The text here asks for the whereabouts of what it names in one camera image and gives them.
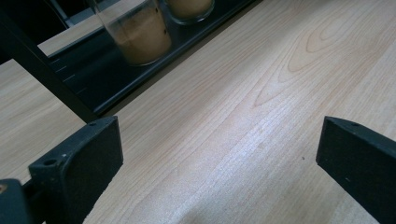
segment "glass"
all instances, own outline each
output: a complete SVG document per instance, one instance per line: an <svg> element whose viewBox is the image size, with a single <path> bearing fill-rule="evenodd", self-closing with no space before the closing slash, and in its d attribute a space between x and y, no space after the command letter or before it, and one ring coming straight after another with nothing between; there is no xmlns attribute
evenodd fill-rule
<svg viewBox="0 0 396 224"><path fill-rule="evenodd" d="M172 45L157 0L89 0L130 65L153 63Z"/></svg>
<svg viewBox="0 0 396 224"><path fill-rule="evenodd" d="M189 25L202 21L213 11L215 0L165 0L173 21Z"/></svg>

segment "black shelf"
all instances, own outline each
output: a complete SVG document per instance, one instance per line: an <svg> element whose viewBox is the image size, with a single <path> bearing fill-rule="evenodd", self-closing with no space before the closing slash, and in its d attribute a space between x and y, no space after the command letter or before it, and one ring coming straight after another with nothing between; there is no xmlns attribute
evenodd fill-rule
<svg viewBox="0 0 396 224"><path fill-rule="evenodd" d="M100 116L253 1L216 0L208 18L187 26L171 21L169 11L160 3L172 38L172 48L160 60L149 65L128 65L107 32L99 29L69 48L50 55L50 66L61 81Z"/></svg>

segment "brown liquid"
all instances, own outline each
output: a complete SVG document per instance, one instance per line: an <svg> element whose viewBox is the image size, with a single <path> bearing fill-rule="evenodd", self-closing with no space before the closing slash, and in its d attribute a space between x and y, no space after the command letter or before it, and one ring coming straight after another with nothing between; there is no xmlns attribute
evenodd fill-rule
<svg viewBox="0 0 396 224"><path fill-rule="evenodd" d="M213 0L167 0L174 16L180 19L192 19L205 14Z"/></svg>
<svg viewBox="0 0 396 224"><path fill-rule="evenodd" d="M114 38L130 64L151 63L172 45L161 11L157 8L144 8L121 20L120 24Z"/></svg>

